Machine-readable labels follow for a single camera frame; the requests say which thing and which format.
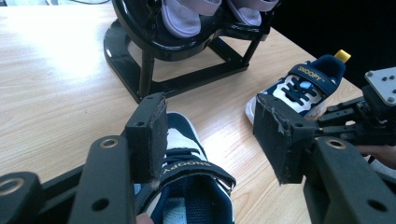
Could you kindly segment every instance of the screw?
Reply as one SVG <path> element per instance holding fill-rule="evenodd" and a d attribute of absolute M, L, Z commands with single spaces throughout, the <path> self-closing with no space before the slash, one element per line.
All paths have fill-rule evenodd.
<path fill-rule="evenodd" d="M 119 139 L 117 138 L 107 138 L 100 143 L 101 148 L 111 148 L 116 146 L 119 143 Z"/>
<path fill-rule="evenodd" d="M 24 179 L 20 177 L 10 178 L 0 182 L 0 197 L 15 192 L 17 189 L 20 189 L 23 184 Z"/>
<path fill-rule="evenodd" d="M 372 77 L 373 74 L 374 74 L 373 71 L 368 71 L 368 72 L 366 73 L 366 76 L 367 76 L 367 77 Z"/>

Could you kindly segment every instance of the person's hand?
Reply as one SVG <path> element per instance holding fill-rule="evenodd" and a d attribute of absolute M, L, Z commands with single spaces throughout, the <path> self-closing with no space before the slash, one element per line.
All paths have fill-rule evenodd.
<path fill-rule="evenodd" d="M 382 164 L 396 170 L 396 146 L 356 146 L 356 148 L 360 153 L 374 156 Z"/>
<path fill-rule="evenodd" d="M 136 217 L 136 224 L 154 224 L 154 222 L 146 213 L 142 213 Z"/>

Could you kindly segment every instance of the black metal bracket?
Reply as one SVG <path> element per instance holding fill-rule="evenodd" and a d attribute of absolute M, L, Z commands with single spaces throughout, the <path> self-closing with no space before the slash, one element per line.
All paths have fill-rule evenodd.
<path fill-rule="evenodd" d="M 361 99 L 338 107 L 356 103 Z M 349 112 L 330 117 L 344 122 L 340 114 Z M 304 196 L 313 223 L 394 222 L 396 179 L 378 175 L 347 141 L 326 136 L 317 122 L 266 94 L 257 96 L 253 132 L 281 184 L 298 184 L 306 176 Z"/>
<path fill-rule="evenodd" d="M 134 183 L 160 179 L 167 131 L 164 94 L 151 94 L 84 165 L 44 184 L 29 172 L 0 176 L 0 223 L 135 223 Z"/>
<path fill-rule="evenodd" d="M 371 86 L 363 96 L 327 107 L 316 136 L 334 136 L 353 145 L 396 145 L 396 106 L 384 105 Z"/>

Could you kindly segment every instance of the yellow tag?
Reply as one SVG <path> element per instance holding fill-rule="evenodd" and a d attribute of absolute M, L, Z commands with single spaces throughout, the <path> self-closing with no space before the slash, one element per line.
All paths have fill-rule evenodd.
<path fill-rule="evenodd" d="M 343 51 L 342 49 L 338 50 L 338 52 L 334 55 L 337 59 L 341 60 L 341 62 L 346 63 L 349 58 L 350 54 L 348 54 L 346 51 Z"/>

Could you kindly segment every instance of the velcro strap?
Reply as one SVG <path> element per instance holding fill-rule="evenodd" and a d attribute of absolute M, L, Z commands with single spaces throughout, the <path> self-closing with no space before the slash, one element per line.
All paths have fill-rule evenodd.
<path fill-rule="evenodd" d="M 306 64 L 299 63 L 294 65 L 289 74 L 303 77 L 315 85 L 318 89 L 323 91 L 327 96 L 331 95 L 337 90 L 337 86 L 318 69 L 310 67 Z"/>
<path fill-rule="evenodd" d="M 162 168 L 160 188 L 186 176 L 209 175 L 226 184 L 228 193 L 231 193 L 236 185 L 236 180 L 221 167 L 209 161 L 179 161 Z"/>
<path fill-rule="evenodd" d="M 218 10 L 220 0 L 177 0 L 180 4 L 188 7 L 192 11 L 204 15 L 213 16 Z"/>

